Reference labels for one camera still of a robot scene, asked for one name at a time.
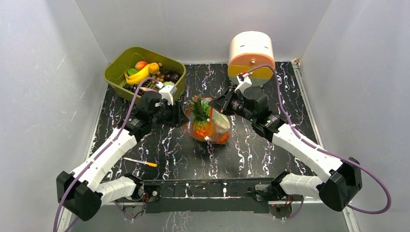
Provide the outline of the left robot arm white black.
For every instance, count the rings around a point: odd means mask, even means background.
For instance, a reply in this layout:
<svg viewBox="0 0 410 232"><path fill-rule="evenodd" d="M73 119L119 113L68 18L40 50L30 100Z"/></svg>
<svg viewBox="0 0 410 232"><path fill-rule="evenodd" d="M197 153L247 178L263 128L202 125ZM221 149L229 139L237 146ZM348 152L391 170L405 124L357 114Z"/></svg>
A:
<svg viewBox="0 0 410 232"><path fill-rule="evenodd" d="M180 100L168 100L164 94L149 91L137 105L131 104L123 124L87 160L70 173L56 179L58 203L82 221L90 220L99 209L121 198L139 201L145 194L141 178L126 174L114 181L102 182L109 170L147 134L152 125L181 127L188 122Z"/></svg>

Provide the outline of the clear zip bag orange zipper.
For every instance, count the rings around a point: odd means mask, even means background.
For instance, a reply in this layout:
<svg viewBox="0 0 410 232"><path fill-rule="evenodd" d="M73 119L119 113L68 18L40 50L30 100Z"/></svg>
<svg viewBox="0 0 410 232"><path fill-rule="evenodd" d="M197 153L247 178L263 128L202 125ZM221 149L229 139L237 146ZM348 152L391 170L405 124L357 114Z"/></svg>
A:
<svg viewBox="0 0 410 232"><path fill-rule="evenodd" d="M230 139L231 123L227 116L209 105L211 101L211 97L201 95L189 100L185 131L197 141L224 145Z"/></svg>

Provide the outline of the green toy lettuce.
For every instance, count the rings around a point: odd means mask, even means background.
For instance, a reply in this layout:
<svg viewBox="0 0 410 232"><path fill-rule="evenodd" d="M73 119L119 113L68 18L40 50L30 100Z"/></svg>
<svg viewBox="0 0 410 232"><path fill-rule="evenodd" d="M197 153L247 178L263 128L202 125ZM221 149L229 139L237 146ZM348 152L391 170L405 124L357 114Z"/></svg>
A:
<svg viewBox="0 0 410 232"><path fill-rule="evenodd" d="M216 133L224 134L231 128L230 121L227 116L219 113L215 109L212 110L212 123L215 126Z"/></svg>

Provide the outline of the orange toy pumpkin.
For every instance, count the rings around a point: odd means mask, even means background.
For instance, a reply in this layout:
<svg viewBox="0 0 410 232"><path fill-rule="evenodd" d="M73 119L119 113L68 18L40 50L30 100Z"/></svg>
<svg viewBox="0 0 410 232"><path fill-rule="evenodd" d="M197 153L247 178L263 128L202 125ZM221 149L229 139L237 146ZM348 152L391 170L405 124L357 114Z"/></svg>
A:
<svg viewBox="0 0 410 232"><path fill-rule="evenodd" d="M216 144L222 145L227 143L227 141L230 138L230 133L227 131L225 133L218 133L215 137L214 137L214 142Z"/></svg>

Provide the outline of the purple toy eggplant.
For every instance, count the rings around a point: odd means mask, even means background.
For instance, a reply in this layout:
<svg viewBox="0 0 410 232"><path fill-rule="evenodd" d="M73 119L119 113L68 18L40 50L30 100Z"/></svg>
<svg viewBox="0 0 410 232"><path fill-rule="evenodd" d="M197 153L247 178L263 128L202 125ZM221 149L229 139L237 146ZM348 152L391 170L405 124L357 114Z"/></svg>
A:
<svg viewBox="0 0 410 232"><path fill-rule="evenodd" d="M140 87L140 90L141 91L143 91L143 92L158 92L158 90L156 90L156 89L152 89L152 88L149 88L149 87Z"/></svg>

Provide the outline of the yellow toy lemon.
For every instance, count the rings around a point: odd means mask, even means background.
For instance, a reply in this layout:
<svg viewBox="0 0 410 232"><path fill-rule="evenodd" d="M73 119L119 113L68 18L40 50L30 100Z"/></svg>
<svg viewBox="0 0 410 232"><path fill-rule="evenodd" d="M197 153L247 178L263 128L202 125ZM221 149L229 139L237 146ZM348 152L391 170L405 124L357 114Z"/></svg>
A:
<svg viewBox="0 0 410 232"><path fill-rule="evenodd" d="M160 71L160 66L158 63L148 64L148 71L151 75L156 75Z"/></svg>

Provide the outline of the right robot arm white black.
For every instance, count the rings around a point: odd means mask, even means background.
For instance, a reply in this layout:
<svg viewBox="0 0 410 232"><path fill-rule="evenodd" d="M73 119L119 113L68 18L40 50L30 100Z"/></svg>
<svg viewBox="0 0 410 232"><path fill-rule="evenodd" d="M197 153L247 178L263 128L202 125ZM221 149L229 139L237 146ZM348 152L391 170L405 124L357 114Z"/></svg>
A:
<svg viewBox="0 0 410 232"><path fill-rule="evenodd" d="M296 134L283 116L269 110L268 97L258 87L248 88L244 94L230 87L209 106L224 115L236 114L249 120L259 136L287 150L315 173L315 176L305 176L284 171L269 186L256 190L256 196L270 200L285 200L290 195L308 196L340 212L362 188L356 159L342 161L327 155L320 151L320 146Z"/></svg>

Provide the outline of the orange spiky toy fruit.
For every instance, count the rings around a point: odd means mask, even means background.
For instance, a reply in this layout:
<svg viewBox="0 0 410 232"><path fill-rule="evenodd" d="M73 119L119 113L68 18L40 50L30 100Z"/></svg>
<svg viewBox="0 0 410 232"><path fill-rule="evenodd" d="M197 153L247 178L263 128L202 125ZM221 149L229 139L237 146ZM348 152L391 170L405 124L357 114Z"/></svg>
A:
<svg viewBox="0 0 410 232"><path fill-rule="evenodd" d="M208 98L202 95L194 96L190 100L190 113L192 135L195 139L210 142L216 130L212 123L212 108L208 104Z"/></svg>

